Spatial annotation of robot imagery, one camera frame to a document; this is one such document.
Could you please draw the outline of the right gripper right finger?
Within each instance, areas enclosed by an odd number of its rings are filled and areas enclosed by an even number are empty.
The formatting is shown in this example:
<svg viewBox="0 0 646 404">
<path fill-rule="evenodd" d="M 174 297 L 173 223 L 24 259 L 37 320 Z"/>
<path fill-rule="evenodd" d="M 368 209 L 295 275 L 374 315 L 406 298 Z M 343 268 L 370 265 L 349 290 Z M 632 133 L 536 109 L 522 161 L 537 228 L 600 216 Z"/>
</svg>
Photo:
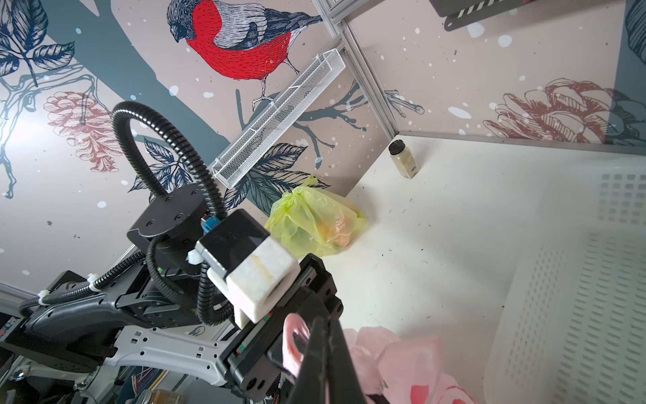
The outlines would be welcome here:
<svg viewBox="0 0 646 404">
<path fill-rule="evenodd" d="M 327 386 L 331 404 L 366 404 L 340 322 L 329 321 Z"/>
</svg>

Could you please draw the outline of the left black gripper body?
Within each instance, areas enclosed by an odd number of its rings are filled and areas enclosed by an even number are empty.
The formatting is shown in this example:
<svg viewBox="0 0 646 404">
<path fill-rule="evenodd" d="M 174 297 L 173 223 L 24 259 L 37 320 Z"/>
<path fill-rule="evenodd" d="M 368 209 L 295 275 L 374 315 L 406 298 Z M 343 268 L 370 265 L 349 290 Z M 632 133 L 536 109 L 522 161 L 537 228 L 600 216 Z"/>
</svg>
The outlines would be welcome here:
<svg viewBox="0 0 646 404">
<path fill-rule="evenodd" d="M 343 303 L 323 260 L 314 254 L 300 261 L 300 273 L 279 303 L 258 323 L 248 323 L 217 358 L 225 387 L 245 403 L 272 397 L 286 401 L 283 381 L 295 381 L 293 357 L 301 360 L 313 323 L 338 319 Z"/>
</svg>

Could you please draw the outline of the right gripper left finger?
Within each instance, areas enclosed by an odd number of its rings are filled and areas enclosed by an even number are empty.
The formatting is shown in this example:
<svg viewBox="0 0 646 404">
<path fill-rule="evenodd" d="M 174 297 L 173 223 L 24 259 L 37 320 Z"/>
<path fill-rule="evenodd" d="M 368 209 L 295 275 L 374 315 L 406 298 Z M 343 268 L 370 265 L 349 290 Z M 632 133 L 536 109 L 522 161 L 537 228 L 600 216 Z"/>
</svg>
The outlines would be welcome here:
<svg viewBox="0 0 646 404">
<path fill-rule="evenodd" d="M 284 322 L 284 368 L 294 377 L 288 403 L 328 403 L 328 322 L 317 318 L 310 327 L 301 316 Z"/>
</svg>

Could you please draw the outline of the pink plastic bag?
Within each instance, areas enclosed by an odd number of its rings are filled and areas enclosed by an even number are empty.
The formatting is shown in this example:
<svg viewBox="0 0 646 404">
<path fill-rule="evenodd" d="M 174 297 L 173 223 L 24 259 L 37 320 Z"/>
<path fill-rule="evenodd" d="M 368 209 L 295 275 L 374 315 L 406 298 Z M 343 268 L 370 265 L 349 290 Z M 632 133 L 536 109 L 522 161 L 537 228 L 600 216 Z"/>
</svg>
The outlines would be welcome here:
<svg viewBox="0 0 646 404">
<path fill-rule="evenodd" d="M 443 370 L 438 336 L 402 340 L 387 328 L 343 330 L 367 403 L 471 403 Z"/>
</svg>

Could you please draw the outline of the green plastic bag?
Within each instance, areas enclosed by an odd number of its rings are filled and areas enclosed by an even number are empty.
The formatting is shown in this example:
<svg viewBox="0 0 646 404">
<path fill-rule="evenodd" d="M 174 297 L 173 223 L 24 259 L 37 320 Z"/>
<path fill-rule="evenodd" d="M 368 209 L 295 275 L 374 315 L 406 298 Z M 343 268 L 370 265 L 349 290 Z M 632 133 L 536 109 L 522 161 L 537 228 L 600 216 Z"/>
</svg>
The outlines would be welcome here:
<svg viewBox="0 0 646 404">
<path fill-rule="evenodd" d="M 297 259 L 346 249 L 368 223 L 360 209 L 321 187 L 317 178 L 285 193 L 272 206 L 265 228 Z"/>
</svg>

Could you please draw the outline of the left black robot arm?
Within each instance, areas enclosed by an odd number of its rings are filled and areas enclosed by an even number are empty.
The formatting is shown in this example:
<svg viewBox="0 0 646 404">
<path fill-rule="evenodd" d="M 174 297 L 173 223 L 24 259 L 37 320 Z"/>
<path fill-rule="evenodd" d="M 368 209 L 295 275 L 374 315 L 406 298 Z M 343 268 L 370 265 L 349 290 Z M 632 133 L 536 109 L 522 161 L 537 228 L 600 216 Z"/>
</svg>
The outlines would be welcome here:
<svg viewBox="0 0 646 404">
<path fill-rule="evenodd" d="M 326 323 L 343 303 L 322 260 L 296 259 L 244 210 L 227 212 L 186 137 L 144 104 L 111 116 L 153 199 L 127 236 L 136 251 L 103 275 L 67 271 L 20 305 L 3 348 L 55 370 L 142 366 L 228 387 L 249 402 L 324 400 Z"/>
</svg>

